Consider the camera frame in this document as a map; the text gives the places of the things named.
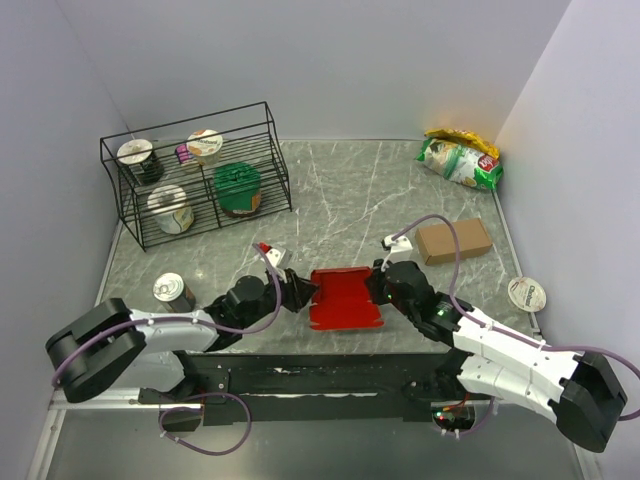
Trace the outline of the red paper box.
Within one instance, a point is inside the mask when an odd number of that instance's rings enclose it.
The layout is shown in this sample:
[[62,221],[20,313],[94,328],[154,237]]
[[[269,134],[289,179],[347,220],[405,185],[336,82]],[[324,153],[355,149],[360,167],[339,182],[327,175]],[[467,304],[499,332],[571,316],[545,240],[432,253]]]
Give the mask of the red paper box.
[[380,310],[366,285],[371,274],[370,267],[313,270],[311,283],[318,289],[309,307],[311,328],[337,331],[382,327]]

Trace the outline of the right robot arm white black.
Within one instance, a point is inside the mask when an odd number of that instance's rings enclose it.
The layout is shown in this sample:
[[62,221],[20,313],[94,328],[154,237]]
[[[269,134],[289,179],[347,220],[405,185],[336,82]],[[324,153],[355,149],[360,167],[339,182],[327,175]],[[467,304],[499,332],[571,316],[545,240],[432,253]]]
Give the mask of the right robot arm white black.
[[504,400],[548,419],[583,449],[606,449],[627,395],[603,353],[555,350],[521,334],[435,291],[413,261],[378,259],[365,283],[374,303],[392,305],[424,337],[449,346],[459,364],[437,374],[444,396]]

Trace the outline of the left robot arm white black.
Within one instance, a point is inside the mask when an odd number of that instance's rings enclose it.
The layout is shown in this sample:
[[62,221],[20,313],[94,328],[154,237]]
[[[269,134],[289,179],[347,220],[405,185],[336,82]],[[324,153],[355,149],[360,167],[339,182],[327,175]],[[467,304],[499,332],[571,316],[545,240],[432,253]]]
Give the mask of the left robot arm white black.
[[302,310],[318,289],[287,269],[266,281],[243,276],[212,304],[187,313],[149,313],[109,298],[47,340],[51,383],[70,403],[93,399],[117,384],[188,401],[197,392],[198,377],[185,368],[181,353],[216,352],[258,334],[280,310]]

